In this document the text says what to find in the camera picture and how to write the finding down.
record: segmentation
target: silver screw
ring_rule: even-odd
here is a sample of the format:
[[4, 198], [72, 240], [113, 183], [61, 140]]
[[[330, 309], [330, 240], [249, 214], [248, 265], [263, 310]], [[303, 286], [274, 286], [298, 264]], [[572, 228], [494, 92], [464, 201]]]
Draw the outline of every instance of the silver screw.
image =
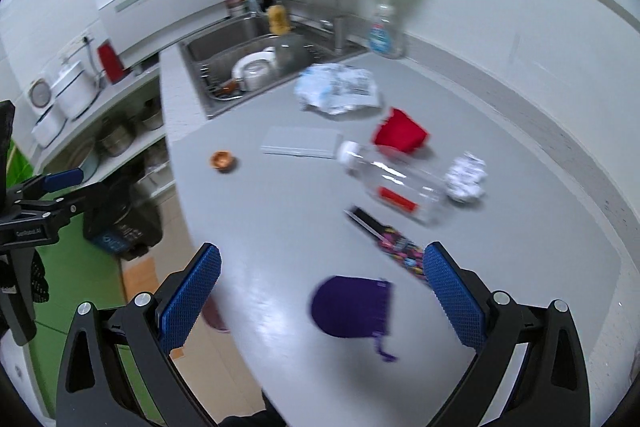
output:
[[81, 315], [86, 315], [89, 310], [91, 310], [91, 303], [89, 302], [83, 302], [78, 306], [78, 313]]
[[569, 306], [566, 305], [566, 302], [561, 301], [560, 299], [554, 302], [554, 307], [561, 313], [569, 311]]
[[511, 299], [505, 292], [496, 292], [494, 293], [494, 301], [502, 306], [506, 306], [511, 302]]
[[149, 295], [148, 293], [139, 293], [138, 295], [136, 295], [136, 298], [133, 299], [133, 302], [136, 303], [136, 306], [146, 306], [147, 304], [149, 304], [149, 302], [151, 302], [151, 295]]

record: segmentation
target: white wall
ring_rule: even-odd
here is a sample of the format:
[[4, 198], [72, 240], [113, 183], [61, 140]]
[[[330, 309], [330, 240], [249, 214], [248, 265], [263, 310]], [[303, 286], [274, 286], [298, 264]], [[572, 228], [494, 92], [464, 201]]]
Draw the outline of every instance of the white wall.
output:
[[[404, 29], [556, 120], [640, 216], [640, 0], [395, 0]], [[372, 0], [356, 11], [371, 16]]]
[[94, 0], [0, 0], [0, 98], [17, 106], [14, 137], [28, 156], [35, 117], [20, 94], [42, 71], [55, 76], [57, 54], [86, 28], [98, 44], [108, 37]]

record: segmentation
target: countertop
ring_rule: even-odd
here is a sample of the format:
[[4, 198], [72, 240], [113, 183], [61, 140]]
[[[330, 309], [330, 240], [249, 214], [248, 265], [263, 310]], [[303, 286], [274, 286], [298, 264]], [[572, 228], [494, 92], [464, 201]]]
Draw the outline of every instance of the countertop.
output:
[[[532, 140], [452, 82], [408, 60], [366, 54], [348, 63], [374, 73], [383, 110], [339, 118], [301, 111], [290, 82], [207, 121], [177, 46], [161, 54], [180, 204], [194, 244], [222, 252], [216, 299], [255, 378], [295, 427], [424, 427], [462, 377], [473, 351], [427, 286], [345, 218], [358, 204], [418, 244], [441, 241], [491, 290], [528, 305], [566, 301], [588, 359], [592, 424], [600, 425], [628, 387], [640, 315], [638, 271], [609, 223]], [[442, 176], [465, 150], [487, 162], [481, 203], [450, 204], [439, 224], [422, 227], [370, 198], [333, 160], [259, 150], [272, 125], [334, 128], [368, 142], [391, 106], [432, 134], [418, 156], [424, 169]], [[223, 148], [239, 158], [229, 174], [209, 167]], [[309, 301], [332, 275], [394, 284], [385, 348], [398, 362], [382, 362], [370, 339], [335, 339], [315, 326]]]

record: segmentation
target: rice cooker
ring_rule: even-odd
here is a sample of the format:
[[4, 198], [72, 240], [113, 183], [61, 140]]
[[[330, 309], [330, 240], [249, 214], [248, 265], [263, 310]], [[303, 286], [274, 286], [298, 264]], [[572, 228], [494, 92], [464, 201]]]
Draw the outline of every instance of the rice cooker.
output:
[[78, 61], [64, 66], [57, 81], [51, 86], [56, 105], [71, 120], [86, 111], [98, 95], [98, 83]]
[[36, 122], [31, 135], [41, 147], [48, 147], [62, 132], [65, 122], [66, 116], [60, 108], [57, 105], [51, 105]]

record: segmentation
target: stainless steel sink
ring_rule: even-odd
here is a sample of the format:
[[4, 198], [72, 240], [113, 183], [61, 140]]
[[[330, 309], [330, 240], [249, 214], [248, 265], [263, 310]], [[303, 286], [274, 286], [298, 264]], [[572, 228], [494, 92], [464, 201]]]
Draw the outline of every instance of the stainless steel sink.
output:
[[297, 64], [294, 71], [286, 71], [282, 64], [276, 64], [271, 83], [251, 92], [236, 90], [220, 94], [222, 86], [232, 79], [232, 68], [238, 60], [272, 46], [277, 39], [276, 35], [269, 33], [264, 19], [238, 17], [205, 28], [181, 42], [182, 56], [188, 64], [191, 81], [208, 118], [287, 82], [313, 63], [338, 62], [366, 51], [361, 45], [348, 41], [342, 53], [337, 54], [333, 49], [331, 33], [302, 24], [294, 25], [293, 31], [302, 36], [308, 50], [308, 60]]

